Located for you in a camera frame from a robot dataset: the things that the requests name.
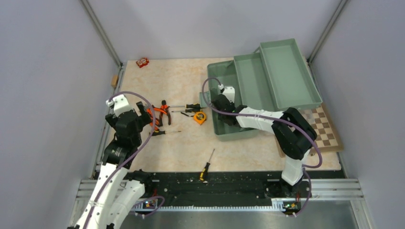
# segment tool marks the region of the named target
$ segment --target metal pole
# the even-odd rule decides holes
[[[113,58],[115,64],[118,67],[121,67],[122,61],[119,59],[117,53],[115,52],[114,47],[111,44],[111,41],[108,39],[107,34],[104,31],[103,27],[101,26],[100,21],[98,20],[96,14],[94,13],[90,3],[88,2],[88,0],[79,0],[79,1],[82,3],[83,8],[85,9],[91,22],[93,23],[94,28],[96,29],[98,35],[100,36],[101,41],[103,42],[104,46],[106,47],[108,53]]]
[[[337,9],[332,15],[332,18],[329,20],[328,25],[326,26],[325,30],[323,31],[322,35],[320,36],[317,44],[315,45],[314,50],[311,53],[311,56],[308,58],[308,65],[311,65],[314,61],[316,55],[318,54],[319,49],[322,47],[323,43],[325,42],[326,38],[328,37],[329,33],[333,25],[336,23],[337,19],[339,18],[340,14],[342,13],[344,7],[350,0],[341,0]]]
[[[351,200],[350,203],[359,229],[376,228],[365,200]]]

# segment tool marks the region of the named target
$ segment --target white wall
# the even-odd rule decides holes
[[[377,228],[404,228],[405,1],[350,1],[314,62]]]
[[[340,0],[90,0],[124,61],[229,57],[296,38],[309,57]]]
[[[114,73],[78,0],[1,1],[1,228],[67,227]]]

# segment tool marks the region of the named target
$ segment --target checkered board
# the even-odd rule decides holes
[[[322,105],[317,109],[301,111],[301,114],[309,122],[309,124],[311,124],[312,128],[314,128],[315,132],[317,133],[318,136],[315,143],[317,144],[321,153],[343,150],[343,144],[340,141],[338,133],[334,128],[324,103],[322,103]],[[280,156],[285,157],[285,154],[279,145],[277,146]],[[310,153],[316,153],[315,149],[312,148]]]

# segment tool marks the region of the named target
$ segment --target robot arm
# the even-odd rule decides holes
[[[303,129],[312,140],[315,140],[317,134],[309,123],[302,117],[299,111],[295,108],[289,108],[282,112],[269,112],[264,110],[255,110],[245,105],[235,107],[234,97],[235,90],[233,87],[218,86],[221,94],[212,100],[212,104],[220,111],[248,114],[253,116],[231,116],[219,115],[219,119],[228,125],[240,126],[243,128],[254,128],[276,135],[277,141],[286,154],[286,163],[281,175],[283,181],[289,186],[294,187],[302,179],[302,165],[306,161],[309,150],[312,148],[311,143],[298,130],[292,130],[287,124],[281,122],[273,122],[273,120],[259,118],[268,116],[273,118],[283,119],[292,122]]]
[[[138,116],[123,94],[114,97],[111,102],[106,101],[106,104],[114,110],[113,114],[106,115],[106,120],[115,129],[115,137],[104,150],[103,164],[96,187],[84,213],[75,227],[68,229],[83,229],[87,218],[89,218],[87,229],[120,228],[132,206],[144,195],[145,189],[148,189],[152,182],[151,175],[141,170],[129,173],[131,163],[127,163],[114,174],[103,189],[98,201],[95,202],[96,196],[107,178],[141,145],[140,133],[143,127],[151,122],[142,103],[137,103],[141,113]],[[129,179],[129,181],[122,193],[114,200],[123,179]],[[89,216],[91,207],[94,207],[94,210]]]

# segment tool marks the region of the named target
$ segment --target orange tape measure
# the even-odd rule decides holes
[[[198,122],[198,124],[202,125],[207,120],[207,115],[200,111],[195,113],[193,119]]]

